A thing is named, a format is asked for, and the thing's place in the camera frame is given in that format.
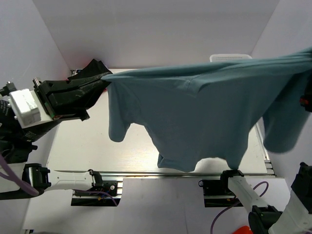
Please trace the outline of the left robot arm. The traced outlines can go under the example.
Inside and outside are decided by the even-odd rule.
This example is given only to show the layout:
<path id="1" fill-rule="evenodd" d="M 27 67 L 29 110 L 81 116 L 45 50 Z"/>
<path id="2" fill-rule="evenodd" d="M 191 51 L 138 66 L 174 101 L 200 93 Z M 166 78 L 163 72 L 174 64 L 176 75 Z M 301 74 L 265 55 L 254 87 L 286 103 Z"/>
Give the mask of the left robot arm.
<path id="1" fill-rule="evenodd" d="M 100 75 L 56 81 L 33 80 L 33 90 L 7 82 L 0 90 L 0 197 L 28 199 L 50 190 L 103 194 L 101 174 L 62 173 L 29 163 L 35 142 L 63 121 L 89 118 L 109 82 Z"/>

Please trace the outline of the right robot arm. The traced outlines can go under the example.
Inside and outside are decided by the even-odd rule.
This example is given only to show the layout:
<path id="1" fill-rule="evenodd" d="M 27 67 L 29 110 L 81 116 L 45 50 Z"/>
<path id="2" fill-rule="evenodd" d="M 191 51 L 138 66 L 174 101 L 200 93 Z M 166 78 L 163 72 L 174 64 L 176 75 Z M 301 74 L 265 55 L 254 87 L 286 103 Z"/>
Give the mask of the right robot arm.
<path id="1" fill-rule="evenodd" d="M 234 194 L 236 204 L 248 213 L 248 233 L 253 234 L 310 234 L 312 232 L 312 85 L 308 84 L 300 97 L 299 107 L 307 114 L 297 146 L 287 149 L 273 163 L 282 175 L 287 189 L 269 187 L 257 194 L 239 170 L 227 170 L 220 176 L 220 188 Z"/>

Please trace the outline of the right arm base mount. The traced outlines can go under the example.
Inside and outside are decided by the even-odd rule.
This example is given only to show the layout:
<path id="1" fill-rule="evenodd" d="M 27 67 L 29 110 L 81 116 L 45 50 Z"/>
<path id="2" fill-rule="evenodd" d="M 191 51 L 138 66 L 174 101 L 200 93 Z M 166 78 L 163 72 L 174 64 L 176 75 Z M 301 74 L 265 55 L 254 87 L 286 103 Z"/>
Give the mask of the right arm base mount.
<path id="1" fill-rule="evenodd" d="M 220 180 L 200 180 L 198 185 L 203 190 L 205 208 L 227 208 L 232 205 L 242 207 L 233 192 L 225 189 Z"/>

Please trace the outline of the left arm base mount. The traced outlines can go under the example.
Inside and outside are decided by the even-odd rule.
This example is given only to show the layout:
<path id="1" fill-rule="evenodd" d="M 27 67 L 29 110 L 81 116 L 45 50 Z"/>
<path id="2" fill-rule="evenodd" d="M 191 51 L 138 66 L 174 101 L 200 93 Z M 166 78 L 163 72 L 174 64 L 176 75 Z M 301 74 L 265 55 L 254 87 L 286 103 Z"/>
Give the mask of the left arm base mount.
<path id="1" fill-rule="evenodd" d="M 73 191 L 73 207 L 117 207 L 122 195 L 122 180 L 104 180 L 101 187 L 93 187 L 86 192 Z"/>

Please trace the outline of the teal blue t-shirt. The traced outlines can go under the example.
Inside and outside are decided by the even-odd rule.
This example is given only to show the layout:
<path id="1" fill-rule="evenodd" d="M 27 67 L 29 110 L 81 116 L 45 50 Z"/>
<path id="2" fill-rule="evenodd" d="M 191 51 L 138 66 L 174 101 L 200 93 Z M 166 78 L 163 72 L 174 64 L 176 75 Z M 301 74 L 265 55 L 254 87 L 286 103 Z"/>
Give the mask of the teal blue t-shirt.
<path id="1" fill-rule="evenodd" d="M 296 145 L 309 117 L 299 99 L 311 78 L 311 48 L 278 58 L 105 75 L 109 137 L 123 141 L 135 123 L 157 148 L 159 168 L 192 172 L 200 160 L 218 157 L 237 169 L 260 119 L 268 151 Z"/>

